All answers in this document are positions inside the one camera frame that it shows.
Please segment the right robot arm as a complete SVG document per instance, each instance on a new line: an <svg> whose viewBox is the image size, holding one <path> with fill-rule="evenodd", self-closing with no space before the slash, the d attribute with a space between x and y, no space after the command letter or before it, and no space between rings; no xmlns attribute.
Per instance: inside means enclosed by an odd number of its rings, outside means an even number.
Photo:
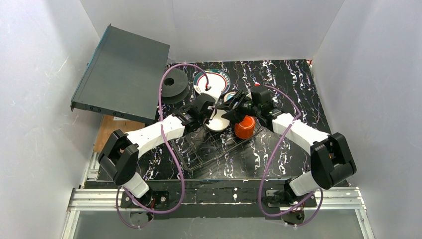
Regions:
<svg viewBox="0 0 422 239"><path fill-rule="evenodd" d="M341 133L328 134L316 130L277 107L269 86L253 86L250 94L238 91L218 106L231 123L254 117L269 131L283 135L305 150L311 157L310 170L287 182L282 197L294 201L317 189L330 189L357 172L348 146Z"/></svg>

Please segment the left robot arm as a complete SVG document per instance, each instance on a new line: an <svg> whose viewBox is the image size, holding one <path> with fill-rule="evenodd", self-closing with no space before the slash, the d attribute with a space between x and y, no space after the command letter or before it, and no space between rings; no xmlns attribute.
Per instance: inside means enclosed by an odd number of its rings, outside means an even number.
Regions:
<svg viewBox="0 0 422 239"><path fill-rule="evenodd" d="M139 158L157 146L199 129L211 118L218 98L197 96L171 115L145 128L124 133L115 130L108 138L98 162L115 185L142 198L150 188L136 171Z"/></svg>

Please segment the orange mug black handle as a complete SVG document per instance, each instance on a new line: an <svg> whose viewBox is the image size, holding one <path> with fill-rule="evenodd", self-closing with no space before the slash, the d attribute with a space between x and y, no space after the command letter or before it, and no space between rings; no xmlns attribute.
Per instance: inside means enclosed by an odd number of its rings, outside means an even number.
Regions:
<svg viewBox="0 0 422 239"><path fill-rule="evenodd" d="M240 139L248 139L254 134L255 124L254 117L245 116L241 122L235 124L234 133Z"/></svg>

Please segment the white floral bowl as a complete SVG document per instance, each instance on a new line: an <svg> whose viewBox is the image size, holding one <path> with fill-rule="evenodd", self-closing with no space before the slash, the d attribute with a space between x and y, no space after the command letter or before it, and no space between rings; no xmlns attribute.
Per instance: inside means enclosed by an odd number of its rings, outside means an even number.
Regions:
<svg viewBox="0 0 422 239"><path fill-rule="evenodd" d="M226 111L224 110L216 110L209 122L205 124L206 128L214 132L221 132L227 129L230 121L222 117L225 113Z"/></svg>

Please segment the blue butterfly mug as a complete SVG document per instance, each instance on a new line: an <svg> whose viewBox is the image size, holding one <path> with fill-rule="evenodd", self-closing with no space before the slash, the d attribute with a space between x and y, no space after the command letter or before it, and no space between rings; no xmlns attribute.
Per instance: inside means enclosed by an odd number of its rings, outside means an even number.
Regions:
<svg viewBox="0 0 422 239"><path fill-rule="evenodd" d="M225 102L227 102L228 100L230 100L233 96L235 96L236 95L236 92L235 91L232 91L232 92L228 92L228 93L226 93L225 95L224 95L224 97L223 97L223 102L225 103Z"/></svg>

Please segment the white plate green red rim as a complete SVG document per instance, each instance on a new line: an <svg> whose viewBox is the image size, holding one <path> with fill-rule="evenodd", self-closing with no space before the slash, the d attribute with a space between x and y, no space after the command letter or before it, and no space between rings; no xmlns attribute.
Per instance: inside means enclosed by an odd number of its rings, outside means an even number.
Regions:
<svg viewBox="0 0 422 239"><path fill-rule="evenodd" d="M205 72L209 79L209 86L220 89L221 95L228 93L231 88L231 80L225 71L219 69L207 69ZM194 77L193 88L198 94L200 94L205 90L206 83L207 80L204 73L198 72Z"/></svg>

